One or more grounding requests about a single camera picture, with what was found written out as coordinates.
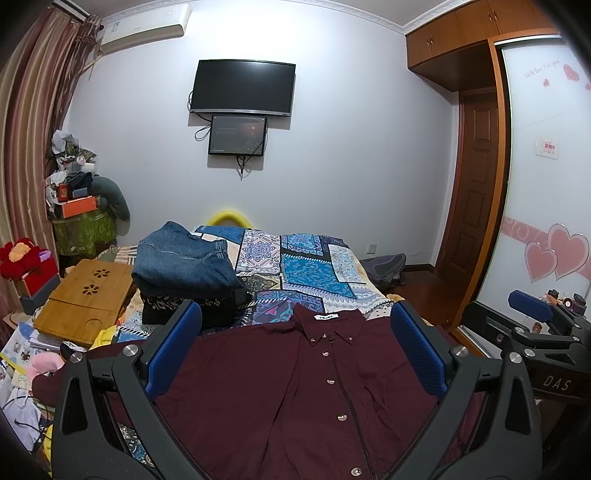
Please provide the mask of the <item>maroon button shirt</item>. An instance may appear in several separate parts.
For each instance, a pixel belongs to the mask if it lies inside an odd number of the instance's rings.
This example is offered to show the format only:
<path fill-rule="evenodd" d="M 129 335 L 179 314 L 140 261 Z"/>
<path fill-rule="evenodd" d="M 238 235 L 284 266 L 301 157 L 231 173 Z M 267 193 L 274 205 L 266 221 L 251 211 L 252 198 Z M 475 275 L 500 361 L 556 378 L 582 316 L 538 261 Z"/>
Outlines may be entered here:
<path fill-rule="evenodd" d="M 321 336 L 298 347 L 298 359 L 273 426 L 259 434 L 254 453 L 232 452 L 219 470 L 201 463 L 165 424 L 191 460 L 204 470 L 200 479 L 382 479 L 401 460 L 435 412 L 438 400 L 427 393 L 394 336 L 391 314 L 365 324 L 341 327 L 329 321 Z M 128 343 L 88 352 L 113 356 Z M 56 411 L 64 366 L 37 376 L 34 396 Z M 131 456 L 152 463 L 120 403 L 110 407 Z M 469 444 L 480 400 L 473 396 L 460 433 L 442 463 L 459 459 Z"/>

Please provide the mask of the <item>white wardrobe sliding door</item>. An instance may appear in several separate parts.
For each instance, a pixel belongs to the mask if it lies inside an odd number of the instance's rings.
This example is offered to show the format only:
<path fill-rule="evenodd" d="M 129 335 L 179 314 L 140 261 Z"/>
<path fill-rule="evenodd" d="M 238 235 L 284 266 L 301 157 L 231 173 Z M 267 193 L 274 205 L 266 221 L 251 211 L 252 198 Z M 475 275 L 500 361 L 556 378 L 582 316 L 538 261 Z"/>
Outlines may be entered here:
<path fill-rule="evenodd" d="M 478 301 L 533 332 L 511 292 L 590 298 L 590 79 L 561 40 L 499 49 L 510 109 L 509 177 L 501 230 Z"/>

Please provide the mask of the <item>pink plush toy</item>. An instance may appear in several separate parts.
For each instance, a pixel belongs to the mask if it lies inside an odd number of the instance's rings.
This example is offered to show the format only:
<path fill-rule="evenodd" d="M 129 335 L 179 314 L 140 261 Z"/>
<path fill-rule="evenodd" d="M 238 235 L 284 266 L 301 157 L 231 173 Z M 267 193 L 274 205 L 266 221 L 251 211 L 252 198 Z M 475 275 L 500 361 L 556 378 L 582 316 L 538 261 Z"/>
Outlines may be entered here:
<path fill-rule="evenodd" d="M 32 384 L 37 376 L 54 374 L 64 364 L 63 358 L 55 352 L 38 353 L 31 357 L 29 366 L 25 368 L 27 381 Z"/>

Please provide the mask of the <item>grey backpack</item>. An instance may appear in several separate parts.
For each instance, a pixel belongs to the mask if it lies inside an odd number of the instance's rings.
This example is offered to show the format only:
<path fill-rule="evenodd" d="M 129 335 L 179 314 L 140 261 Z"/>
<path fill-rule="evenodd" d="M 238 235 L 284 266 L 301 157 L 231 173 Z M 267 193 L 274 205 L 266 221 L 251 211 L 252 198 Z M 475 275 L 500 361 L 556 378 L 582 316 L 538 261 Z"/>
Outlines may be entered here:
<path fill-rule="evenodd" d="M 402 272 L 407 263 L 404 253 L 367 258 L 360 261 L 370 282 L 379 290 L 388 291 L 402 282 Z"/>

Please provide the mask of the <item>black patterned folded garment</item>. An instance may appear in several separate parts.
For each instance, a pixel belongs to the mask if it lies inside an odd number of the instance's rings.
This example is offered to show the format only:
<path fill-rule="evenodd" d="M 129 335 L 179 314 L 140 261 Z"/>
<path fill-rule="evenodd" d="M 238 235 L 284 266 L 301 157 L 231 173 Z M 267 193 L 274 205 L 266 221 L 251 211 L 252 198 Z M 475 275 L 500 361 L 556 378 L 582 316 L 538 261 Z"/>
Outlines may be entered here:
<path fill-rule="evenodd" d="M 216 332 L 235 327 L 252 303 L 253 296 L 246 289 L 205 293 L 194 298 L 140 293 L 143 303 L 142 322 L 146 325 L 165 325 L 174 316 L 188 313 L 197 317 L 200 332 Z"/>

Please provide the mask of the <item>red plush toy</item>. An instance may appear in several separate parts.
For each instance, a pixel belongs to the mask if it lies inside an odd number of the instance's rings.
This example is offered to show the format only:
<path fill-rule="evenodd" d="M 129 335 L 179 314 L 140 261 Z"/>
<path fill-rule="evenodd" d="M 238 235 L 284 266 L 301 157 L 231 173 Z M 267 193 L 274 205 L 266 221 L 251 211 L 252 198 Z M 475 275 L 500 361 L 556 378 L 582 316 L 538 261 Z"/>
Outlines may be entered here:
<path fill-rule="evenodd" d="M 29 273 L 39 271 L 46 253 L 46 249 L 28 238 L 7 242 L 0 249 L 1 276 L 5 280 L 18 281 Z"/>

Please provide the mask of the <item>green cloth covered stand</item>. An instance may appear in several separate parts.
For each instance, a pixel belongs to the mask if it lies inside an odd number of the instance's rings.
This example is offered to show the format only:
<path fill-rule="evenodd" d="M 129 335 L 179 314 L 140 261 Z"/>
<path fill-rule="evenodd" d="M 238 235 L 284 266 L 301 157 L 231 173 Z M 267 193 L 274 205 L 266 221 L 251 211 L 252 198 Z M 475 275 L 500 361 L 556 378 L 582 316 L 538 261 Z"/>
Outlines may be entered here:
<path fill-rule="evenodd" d="M 93 258 L 117 237 L 115 219 L 108 210 L 94 210 L 51 223 L 56 250 L 61 256 Z"/>

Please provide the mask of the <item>orange box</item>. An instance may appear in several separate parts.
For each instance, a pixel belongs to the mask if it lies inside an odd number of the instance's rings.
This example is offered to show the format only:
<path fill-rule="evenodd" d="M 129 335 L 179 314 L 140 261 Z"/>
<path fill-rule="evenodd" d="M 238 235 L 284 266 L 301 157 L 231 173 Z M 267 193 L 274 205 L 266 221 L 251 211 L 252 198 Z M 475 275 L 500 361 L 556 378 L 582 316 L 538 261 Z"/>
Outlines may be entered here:
<path fill-rule="evenodd" d="M 67 219 L 96 209 L 97 199 L 94 196 L 87 196 L 56 204 L 54 215 L 59 219 Z"/>

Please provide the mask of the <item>yellow pool noodle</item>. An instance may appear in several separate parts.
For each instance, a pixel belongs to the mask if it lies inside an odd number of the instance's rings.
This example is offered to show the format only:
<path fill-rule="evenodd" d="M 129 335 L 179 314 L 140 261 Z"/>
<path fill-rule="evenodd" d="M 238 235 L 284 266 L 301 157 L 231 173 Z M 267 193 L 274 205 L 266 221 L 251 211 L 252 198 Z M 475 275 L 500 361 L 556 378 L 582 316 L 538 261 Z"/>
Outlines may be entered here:
<path fill-rule="evenodd" d="M 252 229 L 252 223 L 249 222 L 238 211 L 226 209 L 215 213 L 206 222 L 207 226 L 232 226 L 241 227 L 245 229 Z"/>

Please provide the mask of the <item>blue patchwork bedspread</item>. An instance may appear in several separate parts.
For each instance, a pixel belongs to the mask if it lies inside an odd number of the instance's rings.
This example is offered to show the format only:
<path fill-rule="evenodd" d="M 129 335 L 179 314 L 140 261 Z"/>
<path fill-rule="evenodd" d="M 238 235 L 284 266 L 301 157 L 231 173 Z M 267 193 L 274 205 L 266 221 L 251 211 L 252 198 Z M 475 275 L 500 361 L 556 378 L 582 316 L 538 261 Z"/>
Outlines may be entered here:
<path fill-rule="evenodd" d="M 253 296 L 235 327 L 200 332 L 157 402 L 188 451 L 219 470 L 232 452 L 263 446 L 259 434 L 273 426 L 298 347 L 318 340 L 329 321 L 352 327 L 384 318 L 393 301 L 338 238 L 214 226 L 189 233 L 228 242 L 235 274 Z"/>

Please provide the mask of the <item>grey green pillow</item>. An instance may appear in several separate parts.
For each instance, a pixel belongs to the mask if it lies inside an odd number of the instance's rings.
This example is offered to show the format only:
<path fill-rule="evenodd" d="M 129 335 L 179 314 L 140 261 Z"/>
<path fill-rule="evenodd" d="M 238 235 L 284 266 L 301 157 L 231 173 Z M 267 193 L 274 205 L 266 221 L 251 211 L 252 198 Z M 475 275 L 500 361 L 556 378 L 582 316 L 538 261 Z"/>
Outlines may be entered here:
<path fill-rule="evenodd" d="M 119 186 L 104 176 L 94 176 L 89 193 L 100 199 L 101 207 L 108 207 L 113 215 L 121 221 L 130 220 L 130 211 Z"/>

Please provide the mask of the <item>wooden overhead cabinet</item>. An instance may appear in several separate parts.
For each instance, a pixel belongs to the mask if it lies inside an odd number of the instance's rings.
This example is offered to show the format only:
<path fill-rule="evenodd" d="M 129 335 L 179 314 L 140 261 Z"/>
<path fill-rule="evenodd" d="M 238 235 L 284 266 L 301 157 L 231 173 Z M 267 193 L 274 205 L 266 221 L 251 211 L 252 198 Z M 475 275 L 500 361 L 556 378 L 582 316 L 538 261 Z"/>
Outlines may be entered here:
<path fill-rule="evenodd" d="M 488 40 L 529 30 L 557 31 L 532 1 L 472 1 L 406 35 L 408 68 L 451 92 L 492 88 Z"/>

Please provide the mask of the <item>striped pink curtain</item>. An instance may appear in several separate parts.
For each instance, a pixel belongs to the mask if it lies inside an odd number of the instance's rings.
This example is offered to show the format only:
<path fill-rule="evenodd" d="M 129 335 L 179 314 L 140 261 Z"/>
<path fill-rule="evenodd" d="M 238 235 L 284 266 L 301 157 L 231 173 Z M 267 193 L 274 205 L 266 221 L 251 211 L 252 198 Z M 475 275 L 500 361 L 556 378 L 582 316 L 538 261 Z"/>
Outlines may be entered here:
<path fill-rule="evenodd" d="M 1 70 L 1 243 L 21 238 L 56 250 L 45 179 L 53 133 L 64 123 L 101 19 L 45 8 Z"/>

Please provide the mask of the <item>small wall monitor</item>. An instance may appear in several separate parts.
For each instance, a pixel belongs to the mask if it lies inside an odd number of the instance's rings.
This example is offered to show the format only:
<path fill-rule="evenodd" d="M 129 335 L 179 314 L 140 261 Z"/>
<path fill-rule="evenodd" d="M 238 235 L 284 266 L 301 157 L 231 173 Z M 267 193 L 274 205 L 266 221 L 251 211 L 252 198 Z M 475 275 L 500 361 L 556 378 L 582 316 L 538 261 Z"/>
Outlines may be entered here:
<path fill-rule="evenodd" d="M 263 156 L 267 120 L 245 115 L 214 115 L 209 132 L 208 154 Z"/>

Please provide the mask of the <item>black wall television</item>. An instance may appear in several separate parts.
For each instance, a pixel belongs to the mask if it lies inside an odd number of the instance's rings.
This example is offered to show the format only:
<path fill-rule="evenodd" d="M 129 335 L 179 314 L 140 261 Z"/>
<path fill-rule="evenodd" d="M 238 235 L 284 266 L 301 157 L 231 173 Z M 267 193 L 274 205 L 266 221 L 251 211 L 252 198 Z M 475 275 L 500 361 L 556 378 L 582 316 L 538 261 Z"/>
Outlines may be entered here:
<path fill-rule="evenodd" d="M 283 62 L 200 60 L 191 113 L 245 113 L 290 117 L 296 65 Z"/>

